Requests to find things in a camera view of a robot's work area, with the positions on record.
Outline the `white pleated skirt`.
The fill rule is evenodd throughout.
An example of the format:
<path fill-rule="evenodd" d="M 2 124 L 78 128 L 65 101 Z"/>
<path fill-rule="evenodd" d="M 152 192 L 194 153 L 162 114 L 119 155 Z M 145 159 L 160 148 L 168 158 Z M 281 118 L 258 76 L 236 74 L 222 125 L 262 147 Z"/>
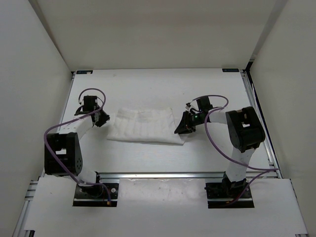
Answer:
<path fill-rule="evenodd" d="M 107 139 L 121 142 L 183 145 L 185 137 L 175 133 L 171 108 L 118 109 Z"/>

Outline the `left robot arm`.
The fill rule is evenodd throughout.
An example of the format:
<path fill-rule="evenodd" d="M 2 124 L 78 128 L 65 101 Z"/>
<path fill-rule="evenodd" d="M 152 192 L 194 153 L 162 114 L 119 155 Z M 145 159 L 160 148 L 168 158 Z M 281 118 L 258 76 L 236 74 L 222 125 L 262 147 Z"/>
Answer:
<path fill-rule="evenodd" d="M 48 175 L 69 176 L 93 198 L 102 195 L 104 186 L 99 175 L 83 165 L 80 139 L 93 127 L 102 127 L 110 120 L 98 102 L 98 96 L 86 95 L 80 102 L 74 117 L 60 126 L 57 133 L 47 132 L 44 136 L 44 170 Z"/>

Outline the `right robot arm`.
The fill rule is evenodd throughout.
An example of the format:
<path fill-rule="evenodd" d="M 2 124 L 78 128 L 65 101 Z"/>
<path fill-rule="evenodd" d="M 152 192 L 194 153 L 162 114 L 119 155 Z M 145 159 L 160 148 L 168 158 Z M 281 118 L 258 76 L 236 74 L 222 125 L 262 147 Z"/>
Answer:
<path fill-rule="evenodd" d="M 224 173 L 222 193 L 227 197 L 234 197 L 240 190 L 239 184 L 245 182 L 246 171 L 255 150 L 265 141 L 265 132 L 259 121 L 257 113 L 252 106 L 240 110 L 225 112 L 229 100 L 222 95 L 204 95 L 192 100 L 197 108 L 189 102 L 183 112 L 175 134 L 190 134 L 196 131 L 196 126 L 204 125 L 206 135 L 213 147 L 230 164 Z M 230 142 L 233 146 L 229 157 L 216 146 L 208 131 L 209 123 L 220 123 L 228 127 Z"/>

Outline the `blue left corner label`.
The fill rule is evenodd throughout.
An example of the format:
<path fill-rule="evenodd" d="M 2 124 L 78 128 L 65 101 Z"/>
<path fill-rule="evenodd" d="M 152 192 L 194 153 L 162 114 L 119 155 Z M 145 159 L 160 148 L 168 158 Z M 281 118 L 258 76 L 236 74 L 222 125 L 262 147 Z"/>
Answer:
<path fill-rule="evenodd" d="M 89 75 L 92 73 L 93 73 L 93 70 L 77 70 L 76 71 L 77 75 Z"/>

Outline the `blue corner label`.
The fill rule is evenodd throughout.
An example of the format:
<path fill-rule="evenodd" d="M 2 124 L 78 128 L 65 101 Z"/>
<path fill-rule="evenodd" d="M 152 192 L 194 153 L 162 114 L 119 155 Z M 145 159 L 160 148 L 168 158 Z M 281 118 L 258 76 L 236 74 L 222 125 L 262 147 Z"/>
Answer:
<path fill-rule="evenodd" d="M 76 71 L 77 75 L 89 75 L 92 73 L 93 73 L 93 70 L 77 70 Z"/>
<path fill-rule="evenodd" d="M 234 68 L 223 68 L 222 71 L 224 73 L 239 73 L 239 69 Z"/>

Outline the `blue right corner label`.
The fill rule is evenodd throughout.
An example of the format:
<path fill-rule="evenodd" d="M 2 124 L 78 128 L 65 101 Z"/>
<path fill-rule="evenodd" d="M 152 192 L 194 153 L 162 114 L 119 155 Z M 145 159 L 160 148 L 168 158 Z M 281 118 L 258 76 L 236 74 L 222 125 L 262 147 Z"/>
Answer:
<path fill-rule="evenodd" d="M 223 68 L 222 71 L 224 73 L 239 73 L 239 69 L 234 68 Z"/>

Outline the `aluminium front table rail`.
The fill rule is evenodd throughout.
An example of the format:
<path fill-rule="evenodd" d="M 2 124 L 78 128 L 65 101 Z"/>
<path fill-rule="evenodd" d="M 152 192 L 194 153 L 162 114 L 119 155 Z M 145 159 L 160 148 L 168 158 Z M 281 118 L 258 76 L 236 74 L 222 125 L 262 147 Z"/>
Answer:
<path fill-rule="evenodd" d="M 221 179 L 223 175 L 224 175 L 223 172 L 100 173 L 100 176 L 102 179 L 120 179 L 120 178 L 124 178 L 124 179 L 172 179 L 172 178 L 175 178 L 175 179 L 180 179 L 180 178 Z"/>

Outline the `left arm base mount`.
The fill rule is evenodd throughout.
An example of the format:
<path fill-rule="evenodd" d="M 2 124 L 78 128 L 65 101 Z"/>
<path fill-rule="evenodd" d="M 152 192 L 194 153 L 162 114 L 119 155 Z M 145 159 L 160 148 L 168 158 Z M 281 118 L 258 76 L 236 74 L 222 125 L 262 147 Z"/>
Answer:
<path fill-rule="evenodd" d="M 76 185 L 73 206 L 74 207 L 117 207 L 119 195 L 119 183 L 103 183 L 110 192 L 111 202 L 108 202 L 108 193 L 103 186 L 79 186 Z"/>

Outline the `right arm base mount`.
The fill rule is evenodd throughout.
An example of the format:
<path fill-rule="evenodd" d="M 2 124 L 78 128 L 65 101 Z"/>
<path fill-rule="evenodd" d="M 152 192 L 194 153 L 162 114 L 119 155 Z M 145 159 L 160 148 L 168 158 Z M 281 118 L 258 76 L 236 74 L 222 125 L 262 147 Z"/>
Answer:
<path fill-rule="evenodd" d="M 208 209 L 254 208 L 249 183 L 246 178 L 231 182 L 224 173 L 221 182 L 205 183 Z"/>

